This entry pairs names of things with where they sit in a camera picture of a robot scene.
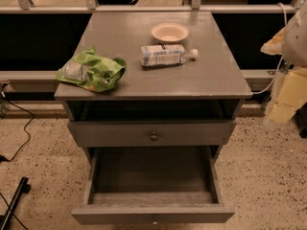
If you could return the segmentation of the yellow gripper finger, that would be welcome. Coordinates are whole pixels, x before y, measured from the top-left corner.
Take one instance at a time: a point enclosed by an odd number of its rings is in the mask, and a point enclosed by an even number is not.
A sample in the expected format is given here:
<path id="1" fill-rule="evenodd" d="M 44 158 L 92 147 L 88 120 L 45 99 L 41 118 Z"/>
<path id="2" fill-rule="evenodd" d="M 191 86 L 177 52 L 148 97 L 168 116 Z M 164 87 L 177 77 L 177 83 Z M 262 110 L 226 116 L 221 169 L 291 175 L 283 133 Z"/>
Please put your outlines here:
<path id="1" fill-rule="evenodd" d="M 270 56 L 281 55 L 284 34 L 285 28 L 282 28 L 272 39 L 263 44 L 260 51 Z"/>
<path id="2" fill-rule="evenodd" d="M 307 69 L 296 67 L 288 74 L 278 73 L 271 97 L 266 107 L 264 125 L 268 130 L 278 130 L 307 104 Z"/>

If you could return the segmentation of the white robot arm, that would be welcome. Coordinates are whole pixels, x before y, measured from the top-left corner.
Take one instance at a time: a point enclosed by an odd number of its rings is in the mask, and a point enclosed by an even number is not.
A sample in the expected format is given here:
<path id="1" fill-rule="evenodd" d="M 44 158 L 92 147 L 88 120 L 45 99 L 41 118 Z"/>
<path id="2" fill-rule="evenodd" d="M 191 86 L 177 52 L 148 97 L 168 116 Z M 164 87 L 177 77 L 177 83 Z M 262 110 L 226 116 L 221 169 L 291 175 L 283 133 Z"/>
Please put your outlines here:
<path id="1" fill-rule="evenodd" d="M 260 51 L 280 55 L 294 69 L 277 74 L 272 87 L 272 99 L 266 108 L 266 127 L 275 130 L 288 123 L 307 104 L 307 3 L 304 3 Z"/>

